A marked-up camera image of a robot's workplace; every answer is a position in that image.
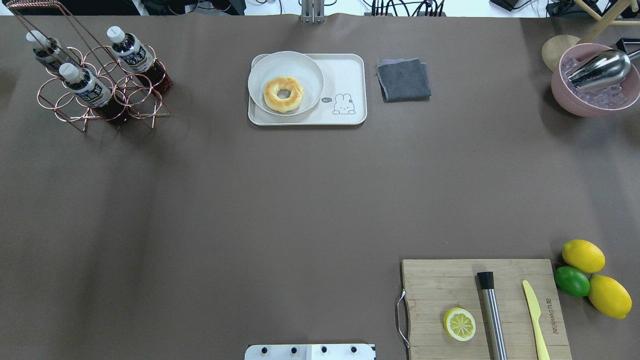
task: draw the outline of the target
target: white tray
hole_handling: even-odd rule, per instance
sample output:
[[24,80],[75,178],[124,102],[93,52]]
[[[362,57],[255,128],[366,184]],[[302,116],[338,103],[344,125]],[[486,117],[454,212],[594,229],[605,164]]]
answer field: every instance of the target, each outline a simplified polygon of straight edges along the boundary
[[[356,54],[306,54],[324,74],[320,101],[302,114],[278,116],[255,105],[249,97],[249,120],[260,126],[358,125],[367,118],[364,61]],[[256,56],[251,68],[267,54]]]

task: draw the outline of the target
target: napkin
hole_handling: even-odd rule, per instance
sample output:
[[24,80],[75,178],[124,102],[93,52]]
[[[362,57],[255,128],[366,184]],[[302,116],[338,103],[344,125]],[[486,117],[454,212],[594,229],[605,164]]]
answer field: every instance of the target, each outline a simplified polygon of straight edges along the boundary
[[431,96],[427,64],[419,59],[384,60],[376,67],[387,101],[425,99]]

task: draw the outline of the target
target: white bowl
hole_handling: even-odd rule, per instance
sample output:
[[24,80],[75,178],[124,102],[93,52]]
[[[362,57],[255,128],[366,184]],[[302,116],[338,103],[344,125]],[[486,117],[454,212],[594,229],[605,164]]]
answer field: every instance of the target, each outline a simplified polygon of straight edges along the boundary
[[[279,113],[264,102],[264,88],[269,81],[279,76],[295,78],[305,89],[298,109]],[[251,99],[261,109],[275,115],[290,116],[303,113],[318,103],[324,89],[324,76],[318,64],[307,55],[295,51],[280,51],[265,56],[255,64],[249,73],[248,86]]]

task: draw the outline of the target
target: white metal plate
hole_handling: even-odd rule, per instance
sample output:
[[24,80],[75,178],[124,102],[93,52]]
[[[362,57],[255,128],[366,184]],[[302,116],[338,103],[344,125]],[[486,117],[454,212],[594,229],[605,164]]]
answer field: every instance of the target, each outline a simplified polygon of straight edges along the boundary
[[376,345],[252,345],[246,349],[244,360],[376,360]]
[[[310,110],[282,117],[260,109],[248,97],[248,115],[260,126],[358,125],[367,117],[364,61],[356,54],[306,54],[324,75],[321,100]],[[256,56],[252,68],[267,54]]]

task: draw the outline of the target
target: glazed donut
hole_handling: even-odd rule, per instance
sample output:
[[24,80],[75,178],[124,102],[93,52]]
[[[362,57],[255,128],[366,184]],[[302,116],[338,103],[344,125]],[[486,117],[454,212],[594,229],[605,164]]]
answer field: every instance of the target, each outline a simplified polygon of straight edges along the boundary
[[[291,95],[286,99],[281,99],[278,97],[278,92],[281,90],[287,90]],[[269,81],[264,88],[264,102],[272,110],[279,113],[286,113],[298,108],[304,95],[305,89],[300,85],[300,82],[290,76],[275,78]]]

